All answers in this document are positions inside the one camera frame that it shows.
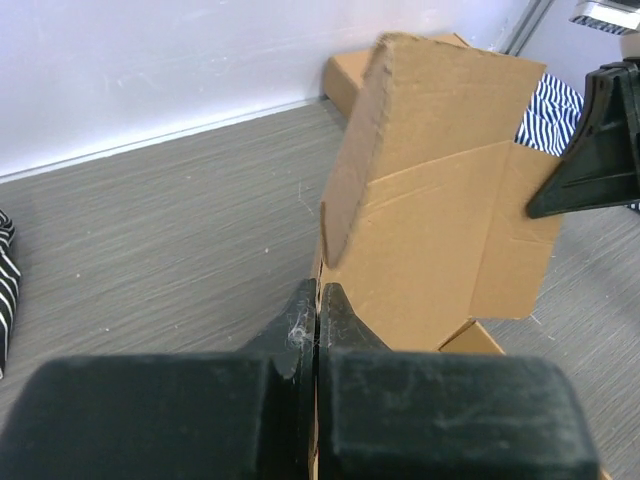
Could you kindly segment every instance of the small cardboard box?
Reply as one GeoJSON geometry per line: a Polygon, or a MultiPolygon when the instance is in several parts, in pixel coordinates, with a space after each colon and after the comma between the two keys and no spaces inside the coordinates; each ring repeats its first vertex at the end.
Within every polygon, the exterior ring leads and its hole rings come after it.
{"type": "Polygon", "coordinates": [[[504,354],[472,318],[532,313],[562,218],[524,207],[559,159],[513,139],[544,68],[455,34],[385,34],[329,60],[350,121],[314,274],[391,348],[504,354]]]}

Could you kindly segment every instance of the white wall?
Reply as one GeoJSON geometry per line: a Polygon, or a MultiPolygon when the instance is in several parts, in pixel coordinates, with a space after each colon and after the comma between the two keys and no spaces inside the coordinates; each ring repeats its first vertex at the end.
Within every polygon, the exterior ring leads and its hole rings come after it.
{"type": "Polygon", "coordinates": [[[0,2],[0,175],[317,97],[382,30],[499,48],[525,0],[0,2]]]}
{"type": "Polygon", "coordinates": [[[619,37],[569,22],[576,0],[555,0],[520,56],[548,65],[547,71],[584,93],[584,77],[621,60],[619,37]]]}

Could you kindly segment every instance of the wood grain flooring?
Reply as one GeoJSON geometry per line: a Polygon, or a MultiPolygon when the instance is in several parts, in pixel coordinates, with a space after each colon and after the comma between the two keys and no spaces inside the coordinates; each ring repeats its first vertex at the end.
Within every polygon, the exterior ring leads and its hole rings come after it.
{"type": "MultiPolygon", "coordinates": [[[[68,354],[234,349],[308,275],[344,121],[328,102],[0,185],[22,302],[0,424],[68,354]]],[[[486,321],[572,379],[614,478],[640,478],[640,216],[569,215],[535,315],[486,321]]]]}

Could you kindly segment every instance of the gray floor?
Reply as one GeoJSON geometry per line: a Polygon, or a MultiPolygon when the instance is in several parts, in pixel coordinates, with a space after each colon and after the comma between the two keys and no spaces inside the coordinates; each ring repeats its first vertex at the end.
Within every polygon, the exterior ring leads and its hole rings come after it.
{"type": "MultiPolygon", "coordinates": [[[[310,271],[344,121],[328,103],[0,185],[24,288],[0,424],[66,354],[233,349],[310,271]]],[[[535,318],[485,322],[559,363],[605,463],[640,478],[640,216],[570,215],[535,318]]]]}

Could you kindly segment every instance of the metal strip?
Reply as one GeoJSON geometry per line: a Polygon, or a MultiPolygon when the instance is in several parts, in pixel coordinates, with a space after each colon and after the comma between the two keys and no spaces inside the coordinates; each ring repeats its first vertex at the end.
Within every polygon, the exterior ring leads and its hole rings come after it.
{"type": "Polygon", "coordinates": [[[518,56],[536,30],[554,0],[531,0],[522,18],[505,42],[503,53],[518,56]]]}

